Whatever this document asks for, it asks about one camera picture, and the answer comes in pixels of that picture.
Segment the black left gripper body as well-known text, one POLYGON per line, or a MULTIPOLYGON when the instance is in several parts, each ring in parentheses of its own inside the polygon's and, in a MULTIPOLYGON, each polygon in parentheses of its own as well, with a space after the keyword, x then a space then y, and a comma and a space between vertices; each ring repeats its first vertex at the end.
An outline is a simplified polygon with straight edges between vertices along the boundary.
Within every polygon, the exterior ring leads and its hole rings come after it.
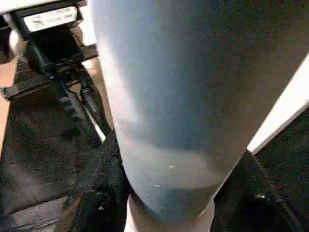
POLYGON ((11 50, 26 59, 28 80, 2 88, 6 100, 15 100, 50 88, 60 99, 96 100, 99 92, 83 65, 98 56, 96 45, 85 45, 77 32, 83 21, 80 4, 36 4, 2 10, 2 18, 21 45, 11 50))

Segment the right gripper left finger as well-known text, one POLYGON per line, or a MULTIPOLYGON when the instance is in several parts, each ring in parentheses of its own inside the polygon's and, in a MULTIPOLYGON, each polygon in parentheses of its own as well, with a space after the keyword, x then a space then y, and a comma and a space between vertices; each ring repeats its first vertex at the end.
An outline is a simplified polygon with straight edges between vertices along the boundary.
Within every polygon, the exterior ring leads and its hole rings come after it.
POLYGON ((59 218, 57 232, 123 232, 131 186, 115 131, 79 172, 72 202, 59 218))

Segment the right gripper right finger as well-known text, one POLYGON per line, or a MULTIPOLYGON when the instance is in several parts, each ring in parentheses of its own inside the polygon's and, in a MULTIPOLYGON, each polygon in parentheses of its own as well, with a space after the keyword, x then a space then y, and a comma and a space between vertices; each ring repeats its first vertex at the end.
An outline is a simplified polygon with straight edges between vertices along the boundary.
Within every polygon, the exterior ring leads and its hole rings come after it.
POLYGON ((307 232, 309 222, 279 193, 259 160, 245 152, 214 198, 212 232, 307 232))

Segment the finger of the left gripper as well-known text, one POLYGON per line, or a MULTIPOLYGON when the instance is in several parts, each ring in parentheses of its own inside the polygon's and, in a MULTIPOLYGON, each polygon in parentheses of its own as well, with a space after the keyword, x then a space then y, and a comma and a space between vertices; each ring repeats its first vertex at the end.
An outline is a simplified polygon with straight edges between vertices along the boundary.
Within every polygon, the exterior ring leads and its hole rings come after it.
POLYGON ((99 132, 106 136, 112 130, 105 116, 101 95, 92 81, 79 81, 79 84, 79 124, 89 139, 100 139, 99 132))
POLYGON ((78 94, 71 91, 65 83, 59 83, 59 103, 72 118, 81 135, 90 144, 101 144, 102 139, 98 130, 101 130, 96 115, 86 101, 80 100, 78 94))

